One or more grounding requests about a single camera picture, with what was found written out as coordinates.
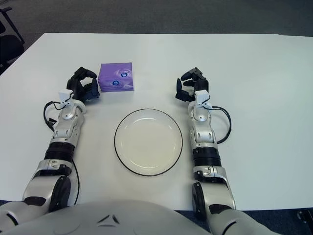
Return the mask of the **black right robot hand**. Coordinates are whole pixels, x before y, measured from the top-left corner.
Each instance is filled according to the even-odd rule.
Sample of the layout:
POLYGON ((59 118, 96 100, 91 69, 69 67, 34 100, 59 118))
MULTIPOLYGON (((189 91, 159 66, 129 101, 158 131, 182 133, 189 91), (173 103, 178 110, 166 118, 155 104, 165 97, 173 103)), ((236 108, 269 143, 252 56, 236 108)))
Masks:
POLYGON ((201 90, 206 90, 208 92, 209 83, 208 80, 203 76, 202 72, 197 67, 195 67, 182 75, 180 79, 177 79, 177 93, 175 98, 181 101, 195 101, 195 92, 201 90), (188 91, 182 89, 182 86, 193 87, 194 93, 189 94, 188 91))

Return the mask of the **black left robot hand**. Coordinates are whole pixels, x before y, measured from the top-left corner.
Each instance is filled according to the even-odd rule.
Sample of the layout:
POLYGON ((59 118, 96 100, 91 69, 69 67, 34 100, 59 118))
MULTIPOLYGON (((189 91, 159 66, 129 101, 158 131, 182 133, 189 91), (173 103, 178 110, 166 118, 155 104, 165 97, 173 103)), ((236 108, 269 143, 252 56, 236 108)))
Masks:
POLYGON ((97 83, 97 75, 83 67, 80 67, 74 75, 67 82, 67 89, 72 90, 73 99, 85 103, 88 100, 98 98, 100 96, 99 87, 97 83), (81 81, 91 78, 92 81, 88 84, 82 85, 81 81))

